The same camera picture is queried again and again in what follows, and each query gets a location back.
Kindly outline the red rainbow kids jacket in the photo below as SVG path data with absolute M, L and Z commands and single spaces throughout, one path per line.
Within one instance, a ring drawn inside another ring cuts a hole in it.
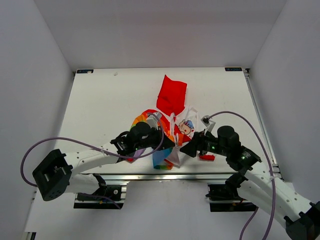
M 186 92 L 185 82 L 171 80 L 165 75 L 156 101 L 157 109 L 145 110 L 134 119 L 131 125 L 134 127 L 139 122 L 146 122 L 147 113 L 158 114 L 165 136 L 174 142 L 174 147 L 152 154 L 154 169 L 179 168 L 182 164 L 180 148 L 187 144 L 198 131 L 199 112 L 190 105 L 185 106 Z

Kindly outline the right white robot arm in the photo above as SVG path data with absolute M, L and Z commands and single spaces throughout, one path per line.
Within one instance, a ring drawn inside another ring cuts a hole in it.
M 217 136 L 196 132 L 180 151 L 190 157 L 209 152 L 224 156 L 235 171 L 226 181 L 226 195 L 252 202 L 270 214 L 285 229 L 292 240 L 315 240 L 320 236 L 320 204 L 298 194 L 272 174 L 261 158 L 243 146 L 231 126 L 222 126 Z

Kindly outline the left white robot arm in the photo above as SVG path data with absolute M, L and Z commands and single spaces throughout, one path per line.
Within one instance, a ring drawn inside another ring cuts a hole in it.
M 85 174 L 85 171 L 137 159 L 147 148 L 159 152 L 171 149 L 174 145 L 174 141 L 160 126 L 139 122 L 103 147 L 91 146 L 88 150 L 72 153 L 54 149 L 40 162 L 32 175 L 46 202 L 64 193 L 88 193 L 99 200 L 105 196 L 105 182 L 97 173 Z

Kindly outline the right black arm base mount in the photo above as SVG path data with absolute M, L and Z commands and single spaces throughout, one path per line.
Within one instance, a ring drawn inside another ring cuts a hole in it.
M 238 189 L 247 178 L 234 173 L 223 184 L 209 184 L 205 197 L 212 213 L 254 212 L 257 206 L 240 197 Z

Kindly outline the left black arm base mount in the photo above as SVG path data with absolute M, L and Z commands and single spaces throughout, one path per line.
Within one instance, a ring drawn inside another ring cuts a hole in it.
M 121 210 L 126 199 L 127 184 L 107 183 L 97 173 L 92 176 L 97 180 L 99 188 L 93 193 L 77 193 L 73 208 Z

